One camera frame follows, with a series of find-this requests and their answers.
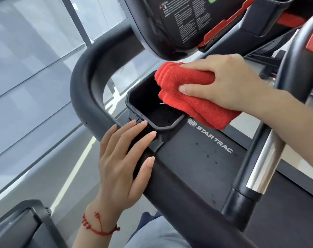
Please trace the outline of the person's left hand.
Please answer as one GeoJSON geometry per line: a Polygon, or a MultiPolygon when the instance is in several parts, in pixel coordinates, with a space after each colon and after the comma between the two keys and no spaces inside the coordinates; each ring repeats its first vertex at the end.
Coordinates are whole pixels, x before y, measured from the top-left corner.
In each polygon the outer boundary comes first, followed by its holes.
{"type": "Polygon", "coordinates": [[[100,155],[100,190],[93,206],[102,210],[122,213],[132,207],[142,195],[133,195],[133,172],[143,152],[153,141],[156,132],[146,134],[125,155],[115,155],[118,131],[111,136],[104,155],[100,155]]]}

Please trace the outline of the person's right hand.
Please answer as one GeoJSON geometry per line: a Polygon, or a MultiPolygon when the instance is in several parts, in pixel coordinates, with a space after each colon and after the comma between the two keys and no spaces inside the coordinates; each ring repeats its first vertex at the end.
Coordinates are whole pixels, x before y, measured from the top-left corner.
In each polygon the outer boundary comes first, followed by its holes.
{"type": "Polygon", "coordinates": [[[183,64],[181,67],[213,72],[215,98],[212,102],[223,108],[250,115],[254,115],[256,106],[271,88],[239,54],[210,55],[205,59],[183,64]]]}

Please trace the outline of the red terry cloth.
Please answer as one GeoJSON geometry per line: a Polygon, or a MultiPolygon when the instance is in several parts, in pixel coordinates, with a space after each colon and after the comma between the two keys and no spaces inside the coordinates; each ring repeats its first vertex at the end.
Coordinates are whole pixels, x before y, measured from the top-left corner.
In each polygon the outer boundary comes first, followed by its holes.
{"type": "Polygon", "coordinates": [[[165,62],[156,71],[154,78],[161,88],[159,98],[163,103],[187,113],[205,126],[225,129],[241,112],[222,108],[209,100],[181,93],[178,90],[181,85],[209,85],[215,81],[213,72],[186,69],[180,67],[182,64],[182,62],[165,62]]]}

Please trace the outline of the person's left forearm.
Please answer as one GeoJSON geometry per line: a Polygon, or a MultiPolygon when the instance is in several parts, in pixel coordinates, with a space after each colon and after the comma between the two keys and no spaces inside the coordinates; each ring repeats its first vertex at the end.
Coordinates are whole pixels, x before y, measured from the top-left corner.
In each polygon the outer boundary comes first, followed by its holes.
{"type": "Polygon", "coordinates": [[[109,248],[120,213],[88,205],[72,248],[109,248]]]}

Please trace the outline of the person's right forearm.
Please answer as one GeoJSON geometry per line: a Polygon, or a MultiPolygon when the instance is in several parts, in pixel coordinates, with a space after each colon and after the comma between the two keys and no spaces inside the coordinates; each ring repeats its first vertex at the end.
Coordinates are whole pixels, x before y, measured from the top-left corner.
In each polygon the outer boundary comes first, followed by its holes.
{"type": "Polygon", "coordinates": [[[258,118],[313,167],[313,109],[289,92],[269,88],[258,118]]]}

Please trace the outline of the black treadmill cup holder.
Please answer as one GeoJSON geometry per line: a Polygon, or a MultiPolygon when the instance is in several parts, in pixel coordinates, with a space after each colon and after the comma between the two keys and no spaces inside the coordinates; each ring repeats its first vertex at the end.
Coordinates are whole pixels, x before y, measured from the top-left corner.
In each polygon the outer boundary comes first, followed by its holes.
{"type": "Polygon", "coordinates": [[[157,133],[175,132],[187,122],[189,116],[159,98],[161,87],[155,80],[155,73],[156,70],[128,91],[125,104],[129,119],[147,121],[151,131],[157,133]]]}

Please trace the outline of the black treadmill panel with logo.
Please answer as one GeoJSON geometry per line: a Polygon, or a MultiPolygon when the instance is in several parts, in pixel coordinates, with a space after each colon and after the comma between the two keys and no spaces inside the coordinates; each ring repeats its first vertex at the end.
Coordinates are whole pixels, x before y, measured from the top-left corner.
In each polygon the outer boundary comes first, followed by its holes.
{"type": "Polygon", "coordinates": [[[171,140],[156,141],[150,148],[210,207],[221,211],[251,141],[232,126],[218,131],[186,123],[171,140]]]}

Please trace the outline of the person's blue grey clothing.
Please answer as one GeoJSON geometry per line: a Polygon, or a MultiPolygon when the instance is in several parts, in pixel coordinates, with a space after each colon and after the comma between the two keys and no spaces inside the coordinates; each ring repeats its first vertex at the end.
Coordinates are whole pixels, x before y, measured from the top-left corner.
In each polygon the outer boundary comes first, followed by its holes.
{"type": "Polygon", "coordinates": [[[124,248],[192,248],[160,212],[144,212],[124,248]]]}

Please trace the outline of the black curved treadmill handrail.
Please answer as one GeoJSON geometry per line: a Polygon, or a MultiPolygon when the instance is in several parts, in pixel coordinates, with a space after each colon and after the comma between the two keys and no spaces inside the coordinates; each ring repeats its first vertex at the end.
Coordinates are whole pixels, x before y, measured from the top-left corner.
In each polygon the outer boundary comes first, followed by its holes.
{"type": "MultiPolygon", "coordinates": [[[[110,77],[143,50],[125,20],[99,37],[77,61],[70,82],[72,106],[97,140],[114,124],[125,124],[105,110],[103,93],[110,77]]],[[[144,196],[192,248],[257,248],[157,157],[144,196]]]]}

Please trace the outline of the red console stop bar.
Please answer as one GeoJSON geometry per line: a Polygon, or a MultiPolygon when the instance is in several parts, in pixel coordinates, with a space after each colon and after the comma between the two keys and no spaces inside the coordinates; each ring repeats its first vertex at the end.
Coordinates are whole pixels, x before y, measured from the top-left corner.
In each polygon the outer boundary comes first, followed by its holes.
{"type": "Polygon", "coordinates": [[[243,2],[242,7],[235,12],[227,20],[222,20],[215,27],[213,27],[208,33],[205,34],[203,41],[198,45],[198,47],[206,46],[209,41],[212,40],[217,34],[219,34],[226,26],[228,26],[232,21],[234,21],[239,15],[246,11],[256,0],[246,0],[243,2]]]}

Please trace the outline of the black treadmill console housing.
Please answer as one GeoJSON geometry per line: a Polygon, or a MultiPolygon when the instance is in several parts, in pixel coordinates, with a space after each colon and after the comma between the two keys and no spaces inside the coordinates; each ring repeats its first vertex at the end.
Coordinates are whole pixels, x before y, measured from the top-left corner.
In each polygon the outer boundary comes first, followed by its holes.
{"type": "Polygon", "coordinates": [[[313,16],[313,0],[256,0],[198,47],[204,36],[246,0],[119,0],[142,45],[159,58],[178,61],[196,51],[246,56],[313,16]]]}

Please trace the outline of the black and silver grip bar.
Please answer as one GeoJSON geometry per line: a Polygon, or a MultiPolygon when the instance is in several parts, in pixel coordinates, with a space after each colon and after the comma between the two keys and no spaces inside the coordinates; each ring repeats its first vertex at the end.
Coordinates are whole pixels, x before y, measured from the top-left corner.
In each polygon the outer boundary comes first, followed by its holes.
{"type": "MultiPolygon", "coordinates": [[[[292,39],[273,87],[306,103],[313,90],[313,16],[292,39]]],[[[274,130],[260,123],[221,211],[241,232],[266,192],[284,147],[274,130]]]]}

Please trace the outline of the grey black exercise machine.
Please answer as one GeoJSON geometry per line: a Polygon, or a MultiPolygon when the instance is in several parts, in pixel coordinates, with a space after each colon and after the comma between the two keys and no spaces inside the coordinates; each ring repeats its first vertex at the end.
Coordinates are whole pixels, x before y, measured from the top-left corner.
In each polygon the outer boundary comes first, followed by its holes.
{"type": "Polygon", "coordinates": [[[68,248],[40,200],[24,200],[0,218],[0,248],[68,248]]]}

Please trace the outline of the black treadmill belt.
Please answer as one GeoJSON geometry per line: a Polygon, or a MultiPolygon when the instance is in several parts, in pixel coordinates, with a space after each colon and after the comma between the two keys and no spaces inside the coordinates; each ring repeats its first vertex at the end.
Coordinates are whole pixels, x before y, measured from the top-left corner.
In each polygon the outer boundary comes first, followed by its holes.
{"type": "Polygon", "coordinates": [[[313,248],[313,196],[276,172],[245,235],[259,248],[313,248]]]}

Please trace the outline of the dark grey window frame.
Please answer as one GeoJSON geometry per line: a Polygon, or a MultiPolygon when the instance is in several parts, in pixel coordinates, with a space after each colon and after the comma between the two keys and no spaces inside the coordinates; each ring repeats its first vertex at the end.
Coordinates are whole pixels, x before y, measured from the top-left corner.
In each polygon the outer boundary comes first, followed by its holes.
{"type": "Polygon", "coordinates": [[[100,0],[61,0],[87,48],[109,31],[100,0]]]}

